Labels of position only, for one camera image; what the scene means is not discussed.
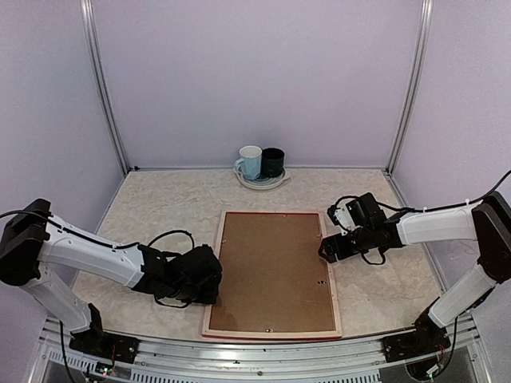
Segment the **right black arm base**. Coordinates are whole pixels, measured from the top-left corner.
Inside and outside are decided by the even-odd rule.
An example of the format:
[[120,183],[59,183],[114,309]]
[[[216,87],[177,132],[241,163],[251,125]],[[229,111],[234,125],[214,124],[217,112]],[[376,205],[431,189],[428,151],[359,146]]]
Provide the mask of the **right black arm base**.
[[386,362],[390,363],[448,349],[451,342],[446,328],[435,324],[426,309],[415,320],[412,331],[384,337],[382,347]]

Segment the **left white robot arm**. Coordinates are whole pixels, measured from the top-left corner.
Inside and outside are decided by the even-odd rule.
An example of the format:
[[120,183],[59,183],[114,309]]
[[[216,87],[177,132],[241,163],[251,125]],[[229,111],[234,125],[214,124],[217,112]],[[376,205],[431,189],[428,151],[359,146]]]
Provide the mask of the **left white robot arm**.
[[1,237],[1,281],[30,294],[92,353],[106,353],[112,338],[102,329],[98,310],[78,298],[53,265],[107,278],[156,302],[176,299],[181,308],[216,303],[222,266],[209,245],[179,254],[138,242],[116,243],[67,223],[50,207],[36,199],[1,215],[8,220]]

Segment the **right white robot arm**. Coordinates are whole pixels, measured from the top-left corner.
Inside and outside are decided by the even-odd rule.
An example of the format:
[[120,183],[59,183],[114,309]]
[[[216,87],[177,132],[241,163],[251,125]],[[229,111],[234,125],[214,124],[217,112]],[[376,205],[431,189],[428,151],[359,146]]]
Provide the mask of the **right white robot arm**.
[[424,354],[438,343],[438,329],[510,279],[510,206],[501,193],[491,191],[444,207],[398,207],[391,216],[387,208],[370,193],[330,206],[327,215],[341,231],[322,239],[319,256],[335,263],[372,250],[384,255],[390,249],[424,245],[446,284],[408,337],[409,348]]

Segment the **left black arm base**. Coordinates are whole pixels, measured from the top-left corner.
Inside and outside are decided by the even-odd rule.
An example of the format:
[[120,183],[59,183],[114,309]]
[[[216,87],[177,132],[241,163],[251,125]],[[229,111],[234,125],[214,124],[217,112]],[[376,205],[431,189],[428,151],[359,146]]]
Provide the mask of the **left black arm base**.
[[140,340],[104,331],[99,310],[92,303],[88,304],[88,308],[91,317],[89,328],[71,333],[70,349],[109,359],[112,363],[119,361],[133,364]]

